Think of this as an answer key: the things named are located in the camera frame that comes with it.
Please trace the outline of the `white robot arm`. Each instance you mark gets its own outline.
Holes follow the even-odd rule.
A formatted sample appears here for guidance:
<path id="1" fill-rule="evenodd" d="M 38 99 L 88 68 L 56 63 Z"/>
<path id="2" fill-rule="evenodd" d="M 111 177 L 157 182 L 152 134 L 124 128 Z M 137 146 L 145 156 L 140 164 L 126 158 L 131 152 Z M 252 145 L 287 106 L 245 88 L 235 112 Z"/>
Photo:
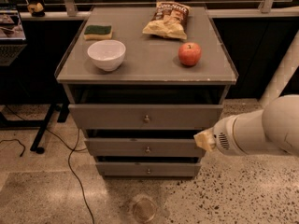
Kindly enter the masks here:
<path id="1" fill-rule="evenodd" d="M 221 119 L 193 138 L 203 150 L 228 156 L 299 156 L 299 95 L 281 96 L 264 109 Z"/>

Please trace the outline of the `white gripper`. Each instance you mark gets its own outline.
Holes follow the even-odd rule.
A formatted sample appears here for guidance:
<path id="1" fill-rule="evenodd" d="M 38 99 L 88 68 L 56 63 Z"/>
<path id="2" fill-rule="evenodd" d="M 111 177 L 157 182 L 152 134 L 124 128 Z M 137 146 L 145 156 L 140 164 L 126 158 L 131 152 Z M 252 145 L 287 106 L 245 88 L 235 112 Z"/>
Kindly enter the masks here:
<path id="1" fill-rule="evenodd" d="M 207 129 L 195 134 L 195 144 L 205 151 L 213 151 L 217 147 L 224 155 L 238 155 L 240 149 L 234 138 L 235 120 L 236 115 L 226 117 L 214 125 L 213 132 L 212 129 Z"/>

